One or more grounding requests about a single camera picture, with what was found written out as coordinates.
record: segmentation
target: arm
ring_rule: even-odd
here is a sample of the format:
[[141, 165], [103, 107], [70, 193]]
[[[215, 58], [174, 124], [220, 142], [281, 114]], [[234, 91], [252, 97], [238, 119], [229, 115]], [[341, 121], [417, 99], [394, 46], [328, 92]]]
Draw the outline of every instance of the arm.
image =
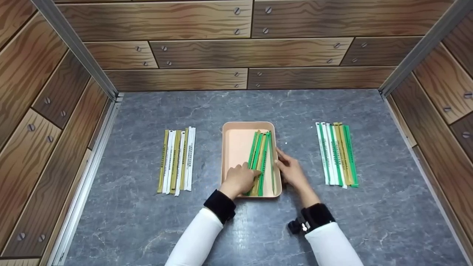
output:
[[319, 266], [363, 266], [332, 214], [309, 185], [299, 162], [279, 149], [278, 154], [275, 164], [299, 194], [301, 213], [308, 225], [305, 237]]
[[201, 266], [225, 222], [235, 216], [233, 200], [250, 190], [254, 177], [260, 173], [248, 169], [248, 163], [230, 168], [220, 189], [210, 195], [180, 237], [166, 266]]

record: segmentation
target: black cuff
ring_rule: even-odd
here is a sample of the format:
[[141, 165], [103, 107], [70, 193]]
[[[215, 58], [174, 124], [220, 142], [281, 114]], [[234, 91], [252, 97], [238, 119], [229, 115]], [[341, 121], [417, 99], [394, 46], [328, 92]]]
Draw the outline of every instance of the black cuff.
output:
[[233, 201], [219, 190], [215, 190], [204, 202], [204, 206], [218, 217], [222, 224], [235, 216], [237, 206]]
[[300, 212], [308, 225], [306, 233], [309, 233], [317, 227], [335, 222], [335, 219], [328, 210], [327, 206], [322, 203], [317, 203], [308, 208], [304, 208]]

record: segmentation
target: marble surface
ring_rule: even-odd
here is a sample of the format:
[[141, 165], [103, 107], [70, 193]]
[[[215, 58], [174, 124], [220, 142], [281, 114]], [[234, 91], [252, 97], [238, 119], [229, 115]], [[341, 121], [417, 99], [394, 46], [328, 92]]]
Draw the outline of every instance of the marble surface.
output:
[[[166, 262], [219, 185], [222, 125], [270, 121], [298, 158], [366, 266], [466, 262], [376, 90], [186, 91], [126, 94], [73, 239], [66, 266]], [[315, 122], [350, 125], [359, 188], [324, 185]], [[195, 126], [193, 191], [157, 195], [164, 129]], [[299, 202], [239, 200], [206, 265], [316, 265], [291, 235]]]

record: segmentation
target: wooden board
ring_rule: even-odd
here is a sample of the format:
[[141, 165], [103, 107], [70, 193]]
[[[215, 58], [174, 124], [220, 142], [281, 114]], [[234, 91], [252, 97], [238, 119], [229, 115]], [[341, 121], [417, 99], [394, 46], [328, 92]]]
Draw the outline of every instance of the wooden board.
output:
[[437, 110], [448, 124], [473, 111], [473, 79], [440, 43], [415, 69], [414, 73]]
[[304, 67], [339, 65], [352, 40], [240, 39], [150, 44], [160, 68]]
[[421, 36], [357, 37], [342, 65], [398, 65], [422, 39]]
[[66, 44], [38, 13], [0, 52], [0, 148], [66, 50]]
[[29, 109], [0, 152], [0, 249], [33, 190], [61, 130]]
[[[253, 37], [424, 35], [453, 0], [256, 0]], [[271, 7], [270, 14], [266, 8]]]
[[466, 154], [473, 161], [473, 113], [456, 121], [450, 128]]
[[472, 162], [413, 75], [391, 95], [466, 234], [472, 238]]
[[427, 179], [432, 185], [432, 188], [435, 194], [437, 195], [437, 198], [440, 201], [440, 204], [442, 205], [443, 209], [445, 210], [445, 213], [447, 214], [448, 220], [451, 222], [452, 227], [455, 230], [455, 233], [460, 239], [460, 243], [462, 243], [462, 246], [465, 249], [467, 256], [470, 259], [473, 259], [473, 244], [468, 239], [468, 235], [465, 233], [465, 230], [463, 229], [460, 221], [458, 220], [455, 212], [453, 211], [452, 205], [450, 204], [450, 202], [448, 202], [448, 199], [445, 196], [445, 193], [443, 192], [442, 188], [440, 187], [440, 184], [438, 183], [437, 178], [435, 177], [434, 173], [432, 172], [432, 169], [430, 168], [429, 164], [425, 160], [424, 154], [422, 154], [422, 151], [420, 150], [418, 146], [413, 147], [412, 150], [417, 156], [417, 159], [419, 160], [419, 163], [422, 166], [422, 169], [424, 170], [425, 175], [427, 176]]
[[38, 258], [0, 260], [0, 266], [37, 266]]
[[0, 49], [35, 11], [30, 0], [0, 0]]
[[394, 68], [381, 66], [250, 69], [248, 89], [372, 89], [381, 86]]
[[63, 129], [89, 79], [89, 72], [68, 51], [36, 98], [33, 108]]
[[85, 43], [102, 69], [158, 68], [148, 42]]
[[402, 115], [401, 112], [399, 111], [399, 108], [397, 108], [397, 105], [396, 105], [396, 103], [394, 102], [393, 97], [392, 97], [391, 95], [388, 95], [388, 96], [386, 97], [386, 100], [387, 100], [389, 106], [391, 107], [391, 109], [393, 110], [393, 113], [394, 113], [394, 116], [395, 116], [396, 119], [397, 119], [397, 122], [398, 122], [399, 125], [401, 126], [402, 133], [403, 133], [404, 136], [406, 137], [406, 139], [407, 139], [407, 141], [409, 142], [410, 146], [411, 146], [411, 147], [414, 147], [415, 145], [417, 145], [417, 142], [415, 141], [414, 136], [413, 136], [412, 133], [411, 133], [411, 130], [410, 130], [409, 127], [407, 126], [406, 121], [404, 120], [403, 115]]
[[69, 193], [67, 194], [66, 201], [64, 202], [64, 205], [62, 206], [61, 213], [59, 214], [59, 218], [56, 222], [56, 225], [54, 226], [53, 232], [51, 233], [51, 237], [48, 241], [48, 244], [46, 245], [46, 249], [44, 250], [43, 257], [41, 258], [41, 261], [39, 263], [40, 266], [46, 266], [48, 263], [48, 259], [51, 256], [51, 252], [53, 251], [53, 247], [54, 247], [54, 244], [56, 243], [57, 237], [59, 233], [61, 232], [62, 224], [64, 223], [64, 219], [66, 218], [67, 212], [69, 211], [70, 204], [77, 191], [77, 187], [82, 178], [82, 175], [84, 174], [84, 170], [87, 166], [91, 153], [92, 153], [91, 150], [86, 149], [86, 153], [84, 154], [84, 157], [82, 158], [82, 162], [80, 163], [79, 169], [76, 173], [76, 176], [74, 177], [74, 181], [72, 182]]
[[246, 89], [248, 69], [106, 71], [118, 91]]
[[[43, 254], [106, 100], [105, 93], [92, 80], [62, 132], [2, 257]], [[18, 241], [16, 237], [22, 232], [27, 232], [28, 237]]]
[[473, 10], [445, 37], [443, 43], [473, 76]]
[[252, 1], [71, 4], [59, 10], [83, 41], [245, 38]]

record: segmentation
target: person's left hand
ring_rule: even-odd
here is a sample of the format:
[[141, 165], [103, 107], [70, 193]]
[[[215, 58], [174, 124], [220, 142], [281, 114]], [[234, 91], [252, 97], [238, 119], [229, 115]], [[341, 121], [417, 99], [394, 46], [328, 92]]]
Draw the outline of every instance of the person's left hand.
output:
[[220, 192], [234, 200], [238, 195], [248, 192], [253, 187], [254, 178], [261, 171], [248, 169], [248, 163], [228, 169], [227, 178], [220, 186]]

